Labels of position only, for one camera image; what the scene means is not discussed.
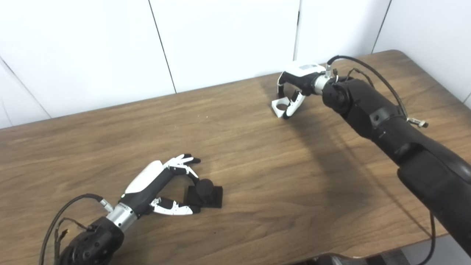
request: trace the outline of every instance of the wood grain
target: wood grain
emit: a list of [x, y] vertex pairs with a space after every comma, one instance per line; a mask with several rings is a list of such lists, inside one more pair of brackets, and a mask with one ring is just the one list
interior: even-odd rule
[[[471, 112], [461, 102], [401, 52], [362, 59], [397, 89], [411, 116], [430, 123], [424, 134], [471, 161]], [[333, 66], [346, 74], [356, 65]], [[71, 198], [91, 192], [115, 203], [148, 163], [188, 152], [202, 159], [193, 167], [201, 178], [224, 187], [223, 208], [142, 218], [112, 264], [283, 265], [428, 239], [427, 209], [397, 167], [320, 97], [307, 98], [288, 121], [275, 117], [277, 77], [0, 130], [0, 264], [37, 263], [47, 227]], [[182, 200], [189, 184], [177, 177], [162, 195]], [[65, 216], [89, 224], [104, 214], [84, 200]], [[79, 232], [69, 227], [65, 243]]]

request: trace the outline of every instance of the white robotic hand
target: white robotic hand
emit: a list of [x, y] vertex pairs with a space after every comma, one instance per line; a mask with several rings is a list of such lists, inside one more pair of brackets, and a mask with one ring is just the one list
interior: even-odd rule
[[[186, 174], [196, 185], [199, 181], [198, 175], [187, 164], [198, 164], [200, 162], [200, 159], [192, 157], [191, 154], [182, 154], [171, 158], [163, 164], [163, 167], [168, 168], [174, 175]], [[198, 206], [185, 205], [163, 197], [156, 198], [151, 205], [154, 207], [155, 213], [163, 215], [192, 215], [199, 213], [201, 210]]]
[[[278, 99], [272, 101], [271, 107], [278, 118], [288, 119], [301, 106], [306, 96], [320, 94], [322, 91], [315, 89], [321, 87], [318, 82], [327, 82], [325, 68], [318, 64], [305, 63], [303, 61], [292, 62], [286, 71], [282, 72], [277, 82]], [[290, 83], [298, 87], [291, 99], [284, 96], [284, 84]], [[281, 110], [277, 106], [286, 105], [286, 110]]]

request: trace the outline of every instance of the white wall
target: white wall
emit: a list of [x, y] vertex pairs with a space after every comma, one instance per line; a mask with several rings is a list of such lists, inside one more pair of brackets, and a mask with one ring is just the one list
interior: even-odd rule
[[49, 118], [41, 105], [0, 58], [0, 128]]
[[302, 0], [296, 58], [325, 63], [338, 54], [370, 54], [389, 2]]
[[374, 52], [404, 52], [464, 101], [471, 93], [471, 1], [392, 0]]
[[0, 56], [52, 117], [175, 92], [147, 0], [0, 1]]
[[299, 0], [151, 0], [177, 92], [281, 72]]

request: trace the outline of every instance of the black object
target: black object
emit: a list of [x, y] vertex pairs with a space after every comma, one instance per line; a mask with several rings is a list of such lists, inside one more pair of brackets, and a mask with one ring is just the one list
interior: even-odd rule
[[[80, 195], [80, 196], [77, 196], [75, 198], [73, 198], [72, 200], [70, 200], [69, 202], [67, 202], [56, 214], [56, 216], [54, 217], [54, 219], [52, 220], [51, 222], [51, 225], [49, 226], [47, 232], [46, 232], [46, 236], [44, 236], [44, 240], [42, 242], [42, 246], [41, 246], [41, 251], [40, 251], [40, 254], [39, 254], [39, 265], [43, 265], [44, 264], [44, 256], [45, 256], [45, 253], [46, 253], [46, 246], [48, 244], [48, 240], [49, 240], [49, 237], [51, 236], [51, 233], [52, 233], [52, 230], [54, 229], [54, 226], [56, 225], [57, 221], [59, 220], [59, 217], [64, 213], [64, 211], [69, 208], [70, 205], [72, 205], [74, 202], [78, 201], [78, 200], [81, 200], [81, 199], [84, 199], [84, 198], [90, 198], [90, 199], [94, 199], [96, 200], [97, 202], [101, 202], [103, 200], [103, 197], [99, 196], [99, 195], [96, 195], [96, 194], [91, 194], [91, 193], [87, 193], [87, 194], [83, 194], [83, 195]], [[57, 256], [54, 256], [54, 261], [56, 262], [56, 260], [58, 259], [59, 257]]]
[[366, 264], [368, 265], [387, 265], [381, 255], [369, 257], [366, 259]]
[[208, 179], [188, 187], [185, 204], [206, 208], [222, 208], [222, 187], [214, 186]]
[[367, 83], [351, 79], [328, 86], [323, 102], [399, 166], [402, 183], [471, 256], [471, 165], [413, 128], [401, 108]]
[[94, 221], [62, 251], [59, 265], [106, 265], [124, 240], [124, 233], [106, 217]]
[[165, 168], [158, 177], [156, 177], [147, 187], [145, 187], [140, 192], [126, 194], [118, 202], [122, 202], [125, 205], [129, 206], [134, 213], [137, 215], [138, 219], [142, 215], [148, 215], [152, 213], [154, 208], [150, 203], [157, 197], [165, 185], [169, 183], [173, 178], [173, 173]]

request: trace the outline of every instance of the robotic hand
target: robotic hand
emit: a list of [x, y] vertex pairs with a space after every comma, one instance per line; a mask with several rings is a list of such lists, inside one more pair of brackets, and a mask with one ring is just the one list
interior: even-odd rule
[[162, 164], [157, 160], [150, 163], [126, 188], [115, 208], [104, 199], [100, 202], [110, 213], [100, 217], [77, 235], [64, 248], [54, 264], [59, 265], [105, 265], [124, 240], [124, 232], [143, 215], [152, 212], [164, 215], [191, 215], [200, 212], [200, 207], [184, 205], [157, 194], [175, 175], [186, 174], [194, 184], [198, 175], [188, 166], [200, 163], [190, 154], [174, 157]]
[[[355, 61], [376, 74], [396, 97], [395, 106], [374, 87], [349, 76], [331, 77], [331, 64], [339, 58]], [[284, 83], [299, 89], [284, 98]], [[423, 135], [411, 124], [427, 127], [409, 118], [402, 101], [389, 83], [371, 66], [347, 56], [336, 56], [326, 67], [294, 62], [278, 79], [278, 96], [272, 108], [288, 119], [311, 94], [338, 113], [360, 136], [371, 140], [398, 165], [401, 182], [430, 210], [471, 256], [471, 165], [457, 154]], [[286, 111], [279, 104], [288, 105]]]

